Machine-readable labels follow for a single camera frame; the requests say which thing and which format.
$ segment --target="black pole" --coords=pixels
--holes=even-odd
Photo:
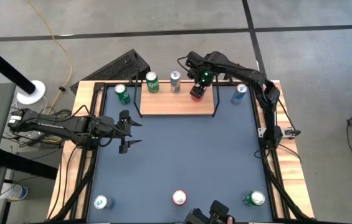
[[[0,166],[7,167],[22,172],[27,172],[32,175],[38,175],[48,179],[55,180],[57,178],[58,169],[45,165],[40,162],[35,162],[22,156],[14,155],[0,149]]]
[[[0,73],[15,83],[27,94],[32,94],[36,87],[25,76],[0,56]]]

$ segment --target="can lid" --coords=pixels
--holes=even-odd
[[[115,86],[115,92],[117,93],[123,93],[126,90],[126,86],[123,84],[117,84]]]
[[[156,73],[155,72],[148,72],[146,74],[145,78],[149,81],[152,81],[156,78]]]
[[[179,79],[179,78],[181,78],[181,74],[180,74],[179,72],[177,72],[177,71],[172,71],[172,72],[170,73],[170,77],[171,77],[172,79]]]
[[[241,93],[245,93],[248,90],[248,88],[244,84],[239,84],[237,85],[237,90]]]
[[[173,202],[176,205],[182,205],[187,200],[187,194],[183,190],[176,190],[173,193]]]
[[[94,200],[94,207],[96,209],[103,209],[107,206],[108,200],[106,196],[99,195]]]
[[[252,201],[256,205],[262,205],[265,201],[264,194],[262,192],[259,192],[258,190],[254,191],[252,193]]]

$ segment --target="wooden table frame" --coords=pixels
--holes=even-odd
[[[160,80],[161,83],[169,83],[168,80]],[[182,80],[182,82],[193,82],[192,80]],[[103,112],[103,106],[105,102],[105,86],[108,85],[116,85],[118,83],[129,84],[128,81],[81,81],[78,86],[78,91],[75,98],[75,103],[73,107],[73,112],[76,112],[81,106],[86,105],[90,112],[94,115],[101,115]],[[282,94],[282,87],[278,81],[274,81],[275,86],[280,90],[280,101],[285,105],[285,99]],[[227,81],[219,81],[220,85],[228,85]],[[258,106],[258,103],[253,98],[254,94],[251,94],[252,102],[254,102],[254,113],[256,115],[256,123],[258,128],[265,127],[263,111]],[[85,110],[80,110],[77,113],[77,116],[86,116],[87,112]],[[278,125],[281,128],[290,127],[289,120],[280,106],[277,105],[277,121]],[[295,140],[291,139],[282,139],[281,144],[287,146],[297,153],[297,147]],[[63,197],[65,193],[65,202],[69,199],[71,194],[74,192],[75,187],[82,176],[86,173],[88,165],[91,161],[92,152],[91,151],[83,151],[81,149],[77,149],[73,154],[72,158],[70,155],[74,149],[75,145],[71,141],[66,141],[64,145],[64,150],[62,153],[62,166],[59,169],[61,172],[63,179],[61,183],[59,182],[59,175],[57,175],[57,180],[55,181],[54,191],[51,198],[51,203],[49,207],[49,213],[52,211],[55,206],[55,202],[57,201],[57,205],[54,207],[54,211],[52,212],[52,216],[55,216],[59,210],[62,208]],[[281,184],[283,184],[284,189],[287,191],[289,196],[293,199],[293,201],[300,207],[302,212],[309,217],[313,217],[313,210],[310,203],[310,198],[308,196],[307,187],[305,183],[305,179],[303,176],[302,167],[300,165],[300,161],[292,154],[287,151],[277,150],[275,152],[271,152],[268,158],[262,159],[268,161],[270,164],[271,170],[275,173],[277,178]],[[64,177],[66,175],[66,166],[69,162],[69,170],[68,170],[68,181],[67,188],[64,190],[65,182]],[[281,200],[277,190],[275,187],[270,184],[268,178],[266,177],[266,183],[269,191],[269,201],[272,207],[272,216],[273,219],[276,218],[293,218],[293,215],[290,215],[288,208],[285,206],[283,200]],[[87,212],[88,212],[88,203],[90,200],[90,193],[92,187],[92,180],[87,184],[87,186],[83,189],[82,193],[79,195],[77,203],[71,209],[71,211],[67,215],[67,219],[80,219],[80,221],[86,221]]]

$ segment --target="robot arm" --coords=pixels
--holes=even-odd
[[[266,149],[276,149],[282,139],[282,130],[275,124],[275,110],[280,91],[263,73],[233,63],[220,52],[212,52],[201,57],[195,52],[187,56],[186,65],[190,68],[188,77],[194,79],[195,86],[190,94],[196,98],[203,96],[212,84],[213,75],[225,73],[228,76],[248,83],[255,91],[256,99],[264,112],[266,130],[263,140]]]
[[[111,117],[101,116],[71,116],[59,118],[53,115],[40,114],[28,108],[13,111],[8,121],[9,130],[13,133],[26,131],[40,131],[42,133],[69,139],[77,146],[90,147],[98,144],[101,138],[121,139],[119,153],[127,153],[130,145],[139,142],[126,141],[125,137],[131,137],[131,126],[141,126],[134,122],[129,111],[119,113],[119,121]]]

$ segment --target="gray floor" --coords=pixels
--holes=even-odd
[[[32,2],[57,35],[247,27],[240,0]],[[249,0],[249,6],[255,27],[352,25],[352,0]],[[26,1],[0,0],[0,37],[32,35],[48,32]],[[352,30],[267,32],[257,33],[257,38],[267,75],[281,80],[290,116],[302,130],[297,144],[316,217],[352,222],[352,152],[345,133],[346,119],[352,115]],[[162,78],[179,69],[176,58],[190,50],[200,54],[218,50],[241,65],[257,67],[248,33],[60,42],[74,65],[71,83],[132,48]],[[52,41],[0,42],[0,54],[26,77],[42,80],[50,102],[67,78],[65,55]],[[71,108],[73,100],[67,91],[57,108]],[[39,110],[44,104],[31,108]],[[27,218],[41,222],[49,198],[22,203],[14,203],[8,223]],[[26,207],[39,209],[26,212]]]

